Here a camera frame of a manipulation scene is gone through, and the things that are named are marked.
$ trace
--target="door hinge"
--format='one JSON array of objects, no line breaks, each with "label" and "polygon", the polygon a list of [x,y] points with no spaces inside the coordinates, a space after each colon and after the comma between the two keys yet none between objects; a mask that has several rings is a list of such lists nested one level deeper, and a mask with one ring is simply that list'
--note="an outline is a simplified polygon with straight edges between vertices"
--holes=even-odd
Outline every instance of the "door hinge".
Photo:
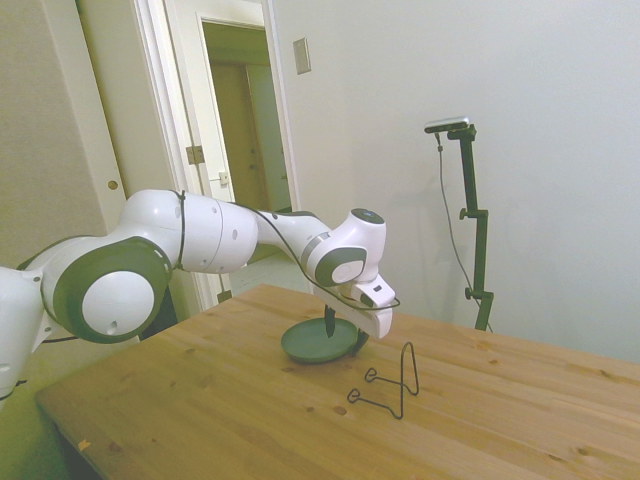
[{"label": "door hinge", "polygon": [[220,292],[218,294],[218,303],[222,303],[225,300],[229,300],[232,297],[233,295],[231,295],[231,290],[225,290],[224,292]]},{"label": "door hinge", "polygon": [[187,147],[187,157],[189,159],[189,165],[199,165],[204,163],[204,153],[201,145],[195,147]]}]

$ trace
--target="door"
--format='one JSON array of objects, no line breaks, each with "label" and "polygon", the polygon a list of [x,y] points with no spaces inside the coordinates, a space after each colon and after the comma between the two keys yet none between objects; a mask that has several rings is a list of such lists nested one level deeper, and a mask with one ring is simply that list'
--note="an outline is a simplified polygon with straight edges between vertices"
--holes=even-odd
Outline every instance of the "door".
[{"label": "door", "polygon": [[245,65],[211,64],[235,201],[271,210]]},{"label": "door", "polygon": [[276,212],[290,212],[289,177],[278,122],[271,66],[252,64],[246,68],[270,209]]},{"label": "door", "polygon": [[211,195],[235,201],[203,22],[262,28],[262,6],[242,0],[165,0],[191,137],[202,146]]}]

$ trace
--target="light switch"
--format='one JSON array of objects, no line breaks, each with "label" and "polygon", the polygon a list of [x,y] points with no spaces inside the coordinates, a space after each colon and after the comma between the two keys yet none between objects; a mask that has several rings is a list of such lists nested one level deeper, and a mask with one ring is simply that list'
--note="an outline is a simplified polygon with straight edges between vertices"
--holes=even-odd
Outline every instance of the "light switch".
[{"label": "light switch", "polygon": [[307,45],[306,37],[293,42],[293,54],[296,58],[298,75],[310,72],[311,62],[309,61],[309,46]]}]

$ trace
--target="doorway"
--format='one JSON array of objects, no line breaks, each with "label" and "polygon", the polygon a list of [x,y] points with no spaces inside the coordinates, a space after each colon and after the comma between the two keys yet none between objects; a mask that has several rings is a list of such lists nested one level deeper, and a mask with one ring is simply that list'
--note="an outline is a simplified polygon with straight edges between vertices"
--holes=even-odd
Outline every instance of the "doorway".
[{"label": "doorway", "polygon": [[203,22],[203,32],[235,201],[290,212],[266,33],[212,22]]},{"label": "doorway", "polygon": [[[258,170],[259,164],[249,163],[248,165],[256,165],[255,170],[262,175],[261,181],[267,191],[268,209],[286,211],[287,208],[291,209],[292,204],[298,208],[299,199],[295,185],[290,127],[284,107],[286,100],[282,85],[277,83],[282,67],[276,49],[277,39],[271,28],[269,2],[264,5],[264,15],[263,5],[259,2],[244,0],[216,0],[215,2],[211,0],[134,0],[134,2],[143,32],[145,54],[150,66],[165,140],[171,147],[170,162],[172,172],[177,178],[176,183],[180,184],[180,188],[185,184],[188,188],[183,189],[187,191],[210,195],[226,202],[240,203],[240,199],[235,196],[234,175],[230,173],[211,63],[216,61],[229,65],[244,65],[247,77],[250,77],[252,71],[261,72],[267,69],[268,73],[263,76],[269,79],[272,99],[277,99],[278,106],[278,110],[275,110],[274,101],[271,101],[270,115],[273,121],[256,120],[262,115],[260,103],[256,98],[262,97],[259,95],[256,97],[253,94],[255,80],[251,80],[249,87],[245,87],[245,90],[249,90],[252,95],[251,109],[254,121],[252,128],[258,137],[257,145],[260,151],[258,148],[255,150],[256,153],[260,153],[258,160],[267,166]],[[262,46],[258,52],[255,48],[246,46],[247,43],[251,43],[247,40],[247,36],[252,34],[254,37],[261,37]],[[212,59],[209,58],[209,46],[212,50],[216,50],[212,52]],[[269,52],[272,52],[273,63],[269,61]],[[243,53],[245,57],[238,58],[239,53]],[[270,69],[273,69],[275,80],[271,80]],[[274,81],[277,87],[275,92],[273,92]],[[274,164],[279,165],[281,171],[269,167],[272,156],[265,154],[267,148],[263,140],[273,137],[264,134],[261,125],[277,128],[273,136],[279,141],[276,151],[284,157],[286,168],[283,166],[285,162],[280,161]],[[272,188],[270,185],[272,177],[284,185],[280,188]],[[274,201],[269,197],[269,192],[285,192],[287,204],[278,204],[277,200]],[[273,267],[266,268],[268,272],[266,276],[271,277],[273,270]],[[228,274],[217,276],[196,273],[191,274],[190,277],[195,287],[200,310],[216,305],[221,294],[226,296],[229,283],[233,293],[236,294],[234,280]],[[260,283],[270,283],[270,280],[267,281],[265,278]]]}]

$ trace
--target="dark green round base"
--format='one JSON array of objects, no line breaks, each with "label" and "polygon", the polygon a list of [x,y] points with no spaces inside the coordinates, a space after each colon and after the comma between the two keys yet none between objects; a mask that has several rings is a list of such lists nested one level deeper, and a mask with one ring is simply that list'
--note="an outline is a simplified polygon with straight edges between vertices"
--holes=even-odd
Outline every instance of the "dark green round base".
[{"label": "dark green round base", "polygon": [[336,328],[327,337],[324,318],[314,318],[294,325],[284,332],[282,348],[299,363],[324,363],[349,353],[358,340],[358,329],[352,323],[336,318]]}]

